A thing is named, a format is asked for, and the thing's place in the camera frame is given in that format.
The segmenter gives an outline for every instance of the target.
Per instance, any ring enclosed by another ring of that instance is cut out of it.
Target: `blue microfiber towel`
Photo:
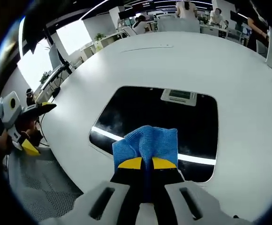
[[[127,134],[124,139],[113,143],[115,171],[120,163],[142,157],[146,170],[152,157],[166,159],[178,166],[177,129],[143,126]]]

